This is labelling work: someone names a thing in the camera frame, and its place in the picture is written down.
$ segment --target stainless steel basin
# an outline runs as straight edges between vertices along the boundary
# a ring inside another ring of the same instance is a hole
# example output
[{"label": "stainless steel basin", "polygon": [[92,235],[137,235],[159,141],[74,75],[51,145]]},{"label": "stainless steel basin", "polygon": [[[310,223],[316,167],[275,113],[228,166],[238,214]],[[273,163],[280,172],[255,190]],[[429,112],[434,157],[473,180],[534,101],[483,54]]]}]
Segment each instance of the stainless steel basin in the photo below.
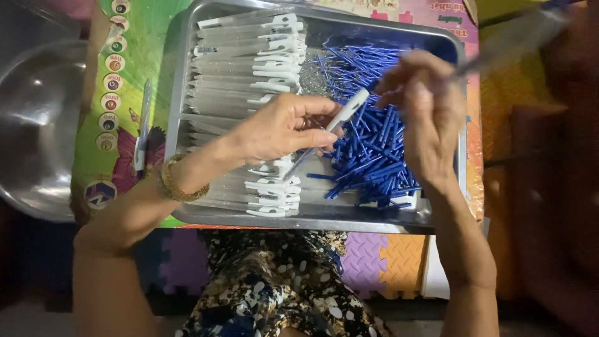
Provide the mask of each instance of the stainless steel basin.
[{"label": "stainless steel basin", "polygon": [[0,74],[0,193],[23,213],[73,221],[71,166],[87,42],[22,53]]}]

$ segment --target patterned skirt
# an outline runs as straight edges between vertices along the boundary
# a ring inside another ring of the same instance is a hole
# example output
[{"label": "patterned skirt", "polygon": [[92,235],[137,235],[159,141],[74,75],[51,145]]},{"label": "patterned skirt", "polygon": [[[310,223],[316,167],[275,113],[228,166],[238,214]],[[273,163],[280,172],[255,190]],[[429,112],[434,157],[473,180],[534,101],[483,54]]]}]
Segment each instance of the patterned skirt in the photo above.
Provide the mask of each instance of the patterned skirt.
[{"label": "patterned skirt", "polygon": [[389,336],[341,280],[347,233],[203,230],[210,282],[182,336]]}]

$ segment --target gold bracelet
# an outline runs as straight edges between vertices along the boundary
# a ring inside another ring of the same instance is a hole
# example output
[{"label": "gold bracelet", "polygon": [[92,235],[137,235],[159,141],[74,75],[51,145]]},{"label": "gold bracelet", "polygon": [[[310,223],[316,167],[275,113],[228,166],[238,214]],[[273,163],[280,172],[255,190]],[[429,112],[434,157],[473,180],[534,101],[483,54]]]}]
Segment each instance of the gold bracelet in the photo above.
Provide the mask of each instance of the gold bracelet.
[{"label": "gold bracelet", "polygon": [[160,194],[164,197],[174,201],[195,201],[203,197],[208,190],[210,190],[210,184],[207,183],[199,191],[193,194],[183,192],[179,187],[175,186],[171,181],[171,165],[183,159],[185,155],[176,154],[166,160],[160,169],[160,176],[158,177],[158,184],[160,186]]}]

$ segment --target metal tray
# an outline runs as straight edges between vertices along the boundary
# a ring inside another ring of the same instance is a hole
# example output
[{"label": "metal tray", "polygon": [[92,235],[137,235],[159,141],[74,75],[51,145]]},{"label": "metal tray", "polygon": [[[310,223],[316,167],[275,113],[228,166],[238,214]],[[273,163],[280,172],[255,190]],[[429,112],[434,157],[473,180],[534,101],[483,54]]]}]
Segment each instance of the metal tray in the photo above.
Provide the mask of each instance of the metal tray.
[{"label": "metal tray", "polygon": [[[192,77],[189,63],[192,49],[198,41],[196,22],[232,14],[279,6],[256,0],[196,0],[184,14],[179,45],[179,59],[173,84],[171,111],[168,121],[166,157],[182,152],[189,146],[189,124],[180,120],[188,107],[183,100]],[[458,38],[442,29],[409,25],[344,14],[322,7],[300,6],[295,13],[307,24],[308,47],[321,48],[328,40],[331,46],[374,44],[380,47],[410,47],[428,50],[438,57],[459,63],[465,60],[464,47]],[[466,186],[466,132],[460,131],[454,168],[462,193]],[[416,209],[380,212],[365,207],[302,203],[299,214],[286,218],[263,218],[226,209],[183,204],[173,216],[191,224],[259,226],[314,230],[364,231],[375,233],[431,234],[430,206],[419,199]]]}]

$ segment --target pile of blue pens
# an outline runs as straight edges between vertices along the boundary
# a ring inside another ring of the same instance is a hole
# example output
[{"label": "pile of blue pens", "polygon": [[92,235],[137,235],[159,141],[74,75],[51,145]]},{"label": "pile of blue pens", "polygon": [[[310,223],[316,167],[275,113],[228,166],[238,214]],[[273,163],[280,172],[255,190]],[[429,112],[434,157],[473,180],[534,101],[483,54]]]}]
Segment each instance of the pile of blue pens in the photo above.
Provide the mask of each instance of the pile of blue pens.
[{"label": "pile of blue pens", "polygon": [[[345,103],[361,88],[372,82],[397,64],[400,49],[372,46],[328,47],[332,56],[317,57],[327,85],[335,99]],[[403,131],[399,111],[394,106],[379,109],[374,106],[376,95],[344,126],[345,136],[337,140],[334,152],[325,154],[331,158],[331,167],[337,174],[325,176],[308,174],[308,177],[329,179],[337,183],[325,198],[335,199],[340,193],[355,189],[359,191],[356,206],[376,202],[377,208],[399,209],[411,203],[396,203],[392,199],[413,196],[420,189],[404,160]]]}]

